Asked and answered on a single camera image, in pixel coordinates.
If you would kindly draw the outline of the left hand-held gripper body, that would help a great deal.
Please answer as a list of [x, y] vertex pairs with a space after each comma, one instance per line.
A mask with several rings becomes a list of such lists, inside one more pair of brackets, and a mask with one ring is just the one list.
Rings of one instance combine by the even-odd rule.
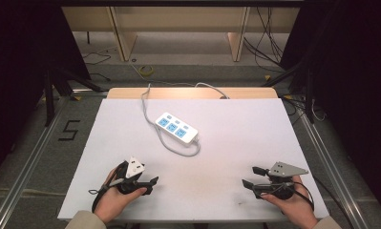
[[119, 180], [116, 187], [119, 192], [126, 195], [138, 188], [146, 187], [146, 183], [138, 182], [144, 170], [144, 165], [133, 156], [129, 161], [122, 162], [116, 170], [116, 180]]

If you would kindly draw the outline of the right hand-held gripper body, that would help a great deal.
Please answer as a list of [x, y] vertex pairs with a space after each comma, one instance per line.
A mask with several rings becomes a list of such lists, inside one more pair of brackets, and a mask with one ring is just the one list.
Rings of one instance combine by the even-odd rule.
[[295, 191], [293, 177], [306, 175], [308, 170], [299, 168], [281, 161], [276, 162], [268, 169], [269, 184], [259, 184], [258, 190], [261, 197], [264, 194], [270, 194], [279, 199], [289, 199]]

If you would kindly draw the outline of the white power strip blue sockets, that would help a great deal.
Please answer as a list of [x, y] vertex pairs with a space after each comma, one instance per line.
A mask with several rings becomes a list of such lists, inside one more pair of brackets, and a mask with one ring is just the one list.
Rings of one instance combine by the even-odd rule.
[[155, 120], [157, 127], [179, 143], [189, 146], [199, 135], [199, 131], [176, 116], [163, 113]]

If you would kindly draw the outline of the person's right hand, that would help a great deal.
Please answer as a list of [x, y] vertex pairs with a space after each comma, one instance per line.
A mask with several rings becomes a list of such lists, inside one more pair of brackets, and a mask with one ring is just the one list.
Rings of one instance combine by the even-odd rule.
[[264, 194], [262, 199], [277, 206], [300, 229], [311, 229], [318, 222], [318, 219], [314, 216], [314, 211], [310, 204], [303, 198], [308, 198], [308, 192], [302, 185], [302, 180], [299, 176], [294, 176], [293, 181], [295, 182], [295, 190], [300, 195], [294, 194], [291, 198], [282, 200], [273, 195]]

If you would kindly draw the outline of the person's left hand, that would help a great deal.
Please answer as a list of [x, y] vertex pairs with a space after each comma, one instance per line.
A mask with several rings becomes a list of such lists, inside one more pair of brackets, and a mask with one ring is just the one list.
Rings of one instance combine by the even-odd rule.
[[107, 224], [119, 216], [125, 207], [141, 197], [146, 191], [146, 188], [139, 188], [130, 194], [123, 195], [116, 187], [112, 187], [98, 201], [94, 214], [104, 224]]

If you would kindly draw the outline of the white table cover sheet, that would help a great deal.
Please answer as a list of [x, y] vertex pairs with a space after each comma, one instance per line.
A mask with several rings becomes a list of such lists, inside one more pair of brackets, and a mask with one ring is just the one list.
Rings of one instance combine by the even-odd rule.
[[[198, 138], [185, 146], [160, 130], [155, 120], [163, 113], [194, 127]], [[143, 180], [159, 180], [151, 195], [124, 210], [121, 221], [283, 221], [280, 210], [257, 200], [242, 180], [265, 183], [252, 168], [278, 161], [307, 167], [280, 99], [105, 99], [59, 218], [91, 209], [92, 191], [132, 156], [145, 166]]]

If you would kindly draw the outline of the black metal stand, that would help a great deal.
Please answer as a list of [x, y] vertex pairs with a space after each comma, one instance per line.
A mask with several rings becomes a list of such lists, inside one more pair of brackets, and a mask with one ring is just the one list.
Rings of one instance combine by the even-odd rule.
[[48, 70], [44, 75], [44, 86], [45, 86], [45, 98], [46, 98], [46, 109], [47, 109], [47, 119], [45, 126], [48, 127], [55, 116], [54, 107], [54, 97], [53, 90], [57, 90], [61, 96], [71, 96], [73, 89], [68, 83], [69, 80], [76, 81], [77, 83], [91, 89], [94, 92], [102, 93], [101, 89], [96, 84], [90, 82], [88, 79], [84, 79], [69, 70], [62, 68], [52, 68]]
[[263, 84], [263, 87], [272, 87], [289, 77], [293, 77], [292, 82], [290, 83], [289, 90], [294, 91], [297, 88], [300, 88], [300, 90], [305, 95], [305, 104], [304, 104], [304, 111], [307, 116], [307, 119], [311, 124], [314, 123], [314, 112], [313, 112], [313, 78], [312, 73], [309, 68], [309, 65], [306, 61], [302, 60], [298, 64], [296, 64], [294, 67], [290, 68], [289, 70], [285, 71], [284, 73], [281, 73], [274, 79], [270, 79], [267, 82]]

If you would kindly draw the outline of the yellow tape roll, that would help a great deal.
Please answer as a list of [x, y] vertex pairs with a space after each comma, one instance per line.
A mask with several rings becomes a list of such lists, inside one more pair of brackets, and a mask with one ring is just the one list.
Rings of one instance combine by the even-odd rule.
[[154, 68], [152, 66], [141, 66], [138, 72], [140, 75], [147, 77], [154, 73]]

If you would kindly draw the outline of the black curtain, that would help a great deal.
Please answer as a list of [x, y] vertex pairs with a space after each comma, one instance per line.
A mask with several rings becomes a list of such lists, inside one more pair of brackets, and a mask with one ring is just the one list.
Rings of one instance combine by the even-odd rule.
[[0, 0], [0, 166], [43, 94], [45, 75], [89, 73], [63, 10]]
[[381, 205], [381, 0], [303, 0], [281, 65], [313, 94]]

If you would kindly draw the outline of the beige wooden desk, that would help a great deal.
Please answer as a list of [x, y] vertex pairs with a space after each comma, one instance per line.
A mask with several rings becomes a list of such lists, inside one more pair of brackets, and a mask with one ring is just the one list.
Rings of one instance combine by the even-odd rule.
[[262, 32], [264, 22], [275, 33], [292, 31], [297, 8], [275, 7], [64, 7], [72, 31], [111, 31], [120, 59], [130, 58], [137, 34], [151, 32], [224, 32], [232, 59], [241, 59], [244, 35]]

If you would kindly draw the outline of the aluminium floor rail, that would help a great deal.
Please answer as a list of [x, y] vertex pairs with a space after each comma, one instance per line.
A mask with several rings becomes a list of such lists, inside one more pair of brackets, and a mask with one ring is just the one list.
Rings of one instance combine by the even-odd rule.
[[57, 218], [105, 93], [57, 95], [55, 117], [33, 108], [0, 167], [0, 229], [63, 229]]
[[337, 161], [332, 158], [317, 125], [308, 118], [308, 113], [313, 111], [312, 106], [306, 105], [304, 100], [298, 99], [292, 94], [280, 95], [280, 98], [294, 109], [292, 115], [296, 115], [296, 119], [292, 121], [292, 125], [295, 125], [298, 121], [304, 125], [305, 131], [315, 148], [316, 155], [321, 160], [330, 185], [327, 186], [318, 178], [317, 173], [313, 173], [312, 176], [315, 182], [329, 194], [329, 197], [343, 214], [350, 229], [369, 229], [358, 202], [344, 180], [345, 174], [338, 168]]

